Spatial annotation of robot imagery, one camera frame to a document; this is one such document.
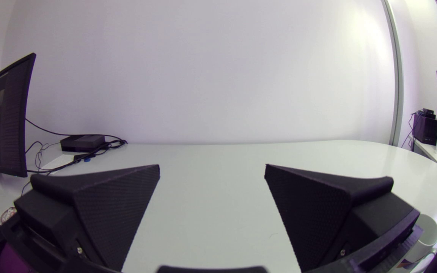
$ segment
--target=cable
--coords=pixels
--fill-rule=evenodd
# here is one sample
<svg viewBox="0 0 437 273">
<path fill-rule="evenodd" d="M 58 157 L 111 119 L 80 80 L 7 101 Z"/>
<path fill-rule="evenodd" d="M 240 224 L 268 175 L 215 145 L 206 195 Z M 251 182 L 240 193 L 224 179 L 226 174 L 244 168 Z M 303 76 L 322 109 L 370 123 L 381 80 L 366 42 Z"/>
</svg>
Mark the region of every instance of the cable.
<svg viewBox="0 0 437 273">
<path fill-rule="evenodd" d="M 407 122 L 407 123 L 409 124 L 409 126 L 411 126 L 411 120 L 412 120 L 412 117 L 413 117 L 415 114 L 418 114 L 418 113 L 419 113 L 419 111 L 414 112 L 414 113 L 411 114 L 411 118 L 410 118 L 409 121 Z M 414 128 L 411 127 L 411 131 L 407 134 L 407 136 L 406 136 L 404 142 L 402 143 L 401 147 L 404 147 L 404 144 L 406 143 L 407 138 L 409 138 L 409 135 L 414 131 Z"/>
<path fill-rule="evenodd" d="M 31 122 L 29 119 L 26 119 L 27 122 L 29 122 L 31 125 L 35 126 L 36 128 L 43 130 L 45 132 L 48 133 L 53 133 L 54 135 L 65 135 L 65 136 L 73 136 L 71 134 L 67 134 L 67 133 L 56 133 L 56 132 L 52 132 L 50 130 L 41 128 L 40 126 L 37 126 L 36 124 L 34 124 L 33 122 Z M 41 156 L 43 155 L 43 151 L 48 149 L 48 147 L 52 146 L 52 145 L 56 145 L 58 143 L 54 143 L 54 144 L 48 144 L 45 143 L 44 145 L 42 145 L 42 147 L 40 148 L 40 150 L 36 153 L 36 157 L 35 157 L 35 166 L 36 168 L 38 168 L 38 171 L 32 171 L 32 170 L 27 170 L 27 172 L 29 173 L 46 173 L 47 175 L 49 175 L 50 173 L 54 172 L 54 171 L 58 171 L 61 170 L 63 168 L 65 168 L 66 166 L 70 166 L 72 164 L 78 163 L 80 162 L 82 159 L 86 159 L 87 157 L 91 156 L 91 155 L 101 155 L 106 153 L 108 150 L 110 149 L 117 149 L 118 147 L 122 147 L 123 145 L 126 145 L 128 142 L 126 140 L 123 140 L 122 138 L 118 138 L 115 135 L 103 135 L 105 137 L 111 137 L 111 138 L 116 138 L 117 140 L 113 140 L 111 142 L 105 142 L 104 144 L 100 145 L 99 147 L 96 147 L 95 150 L 88 152 L 87 154 L 83 154 L 82 157 L 80 157 L 79 159 L 75 159 L 72 162 L 69 162 L 67 164 L 64 164 L 62 166 L 58 166 L 57 168 L 53 168 L 53 169 L 43 169 L 41 167 Z"/>
<path fill-rule="evenodd" d="M 73 136 L 73 135 L 77 135 L 77 134 L 69 134 L 69 133 L 55 133 L 55 132 L 52 132 L 52 131 L 50 131 L 50 130 L 47 130 L 47 129 L 41 128 L 40 126 L 37 126 L 36 124 L 34 124 L 33 122 L 31 122 L 29 119 L 26 119 L 26 118 L 25 118 L 25 120 L 26 120 L 27 122 L 29 122 L 32 126 L 35 126 L 36 128 L 38 128 L 38 129 L 40 129 L 40 130 L 43 130 L 43 131 L 45 131 L 45 132 L 53 133 L 54 135 L 65 135 L 65 136 L 68 136 L 68 137 L 71 137 L 71 136 Z M 93 134 L 90 134 L 90 135 L 102 135 L 102 134 L 100 134 L 100 133 L 93 133 Z M 105 136 L 105 137 L 110 137 L 110 138 L 117 138 L 118 140 L 122 140 L 121 138 L 118 138 L 118 137 L 116 137 L 115 135 L 103 135 L 103 136 Z"/>
<path fill-rule="evenodd" d="M 23 189 L 21 190 L 21 196 L 23 196 L 23 192 L 25 191 L 25 188 L 26 188 L 26 186 L 28 186 L 29 183 L 30 183 L 30 181 L 28 181 L 28 183 L 26 183 L 26 184 L 23 186 Z"/>
<path fill-rule="evenodd" d="M 89 155 L 92 155 L 92 154 L 95 154 L 95 155 L 101 155 L 101 154 L 104 154 L 105 152 L 107 152 L 109 149 L 117 149 L 118 147 L 122 147 L 122 146 L 125 145 L 126 143 L 127 143 L 126 140 L 113 140 L 113 141 L 111 141 L 111 142 L 106 142 L 106 143 L 100 145 L 99 147 L 96 147 L 96 149 L 93 150 L 92 152 L 88 152 L 87 154 L 83 154 L 83 157 L 82 157 L 82 158 L 80 158 L 80 159 L 75 159 L 75 160 L 73 160 L 72 162 L 69 162 L 69 163 L 64 164 L 64 165 L 62 165 L 62 166 L 58 166 L 57 168 L 53 168 L 53 169 L 43 169 L 43 168 L 38 168 L 38 166 L 37 166 L 38 171 L 32 171 L 32 170 L 27 170 L 27 171 L 28 171 L 29 173 L 52 173 L 52 172 L 54 172 L 54 171 L 59 171 L 59 170 L 61 170 L 61 169 L 64 169 L 65 167 L 70 166 L 70 165 L 72 165 L 72 164 L 78 163 L 78 162 L 80 162 L 82 159 L 85 159 L 86 157 L 88 157 Z M 98 154 L 97 152 L 98 152 L 99 150 L 101 150 L 101 149 L 105 149 L 105 151 L 104 151 L 104 152 L 101 152 L 101 153 Z"/>
<path fill-rule="evenodd" d="M 32 145 L 30 145 L 30 147 L 28 148 L 28 150 L 26 150 L 25 154 L 33 147 L 33 145 L 35 145 L 36 143 L 40 143 L 41 146 L 43 146 L 43 144 L 40 141 L 35 141 L 33 142 Z"/>
</svg>

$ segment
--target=white mug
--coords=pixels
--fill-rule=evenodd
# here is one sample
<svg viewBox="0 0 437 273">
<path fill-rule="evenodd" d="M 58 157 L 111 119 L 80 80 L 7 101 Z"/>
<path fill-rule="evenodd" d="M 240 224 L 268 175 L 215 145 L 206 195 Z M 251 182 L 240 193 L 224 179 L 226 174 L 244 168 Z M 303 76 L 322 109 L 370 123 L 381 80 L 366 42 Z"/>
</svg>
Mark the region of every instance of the white mug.
<svg viewBox="0 0 437 273">
<path fill-rule="evenodd" d="M 408 273 L 415 268 L 420 261 L 430 254 L 436 254 L 437 248 L 433 246 L 437 242 L 437 224 L 433 218 L 425 214 L 420 214 L 416 225 L 423 229 L 423 234 L 414 246 L 401 259 L 401 262 L 391 272 L 393 273 Z M 419 270 L 426 270 L 427 265 Z"/>
</svg>

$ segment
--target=black box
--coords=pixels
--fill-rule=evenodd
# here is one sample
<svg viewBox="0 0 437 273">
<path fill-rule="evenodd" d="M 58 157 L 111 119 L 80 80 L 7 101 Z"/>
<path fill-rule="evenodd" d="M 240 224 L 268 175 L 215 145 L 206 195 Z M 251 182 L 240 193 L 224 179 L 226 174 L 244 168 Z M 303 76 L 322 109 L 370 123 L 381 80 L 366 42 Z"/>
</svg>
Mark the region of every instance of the black box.
<svg viewBox="0 0 437 273">
<path fill-rule="evenodd" d="M 436 145 L 437 120 L 423 116 L 423 114 L 414 114 L 412 135 L 422 143 Z"/>
<path fill-rule="evenodd" d="M 104 143 L 103 135 L 71 135 L 60 141 L 64 152 L 92 152 Z"/>
</svg>

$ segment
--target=black monitor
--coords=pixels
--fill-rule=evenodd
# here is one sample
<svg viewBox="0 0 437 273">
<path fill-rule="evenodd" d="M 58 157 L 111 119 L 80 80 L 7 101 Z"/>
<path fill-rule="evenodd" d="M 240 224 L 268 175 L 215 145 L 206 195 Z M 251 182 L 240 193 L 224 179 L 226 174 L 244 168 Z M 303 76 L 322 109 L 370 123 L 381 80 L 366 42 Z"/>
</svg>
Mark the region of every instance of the black monitor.
<svg viewBox="0 0 437 273">
<path fill-rule="evenodd" d="M 35 53 L 0 72 L 0 173 L 27 177 L 25 116 Z"/>
<path fill-rule="evenodd" d="M 420 237 L 419 212 L 390 177 L 267 165 L 265 179 L 302 272 L 387 272 Z"/>
<path fill-rule="evenodd" d="M 2 233 L 36 272 L 120 271 L 159 178 L 158 165 L 35 174 Z"/>
</svg>

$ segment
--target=table surface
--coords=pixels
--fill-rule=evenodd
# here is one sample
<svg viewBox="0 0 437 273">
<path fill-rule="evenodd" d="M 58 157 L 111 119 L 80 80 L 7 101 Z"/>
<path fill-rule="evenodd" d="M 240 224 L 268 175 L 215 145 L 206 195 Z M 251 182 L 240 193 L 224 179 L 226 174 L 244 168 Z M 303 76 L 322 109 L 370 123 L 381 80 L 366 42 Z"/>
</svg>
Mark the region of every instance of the table surface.
<svg viewBox="0 0 437 273">
<path fill-rule="evenodd" d="M 391 176 L 392 191 L 437 222 L 437 164 L 366 141 L 127 145 L 55 175 L 149 164 L 160 165 L 161 178 L 128 253 L 126 273 L 154 273 L 160 265 L 262 265 L 269 273 L 300 272 L 264 179 L 266 164 L 352 177 Z"/>
<path fill-rule="evenodd" d="M 421 149 L 432 161 L 437 162 L 436 145 L 429 145 L 416 140 L 415 145 Z"/>
</svg>

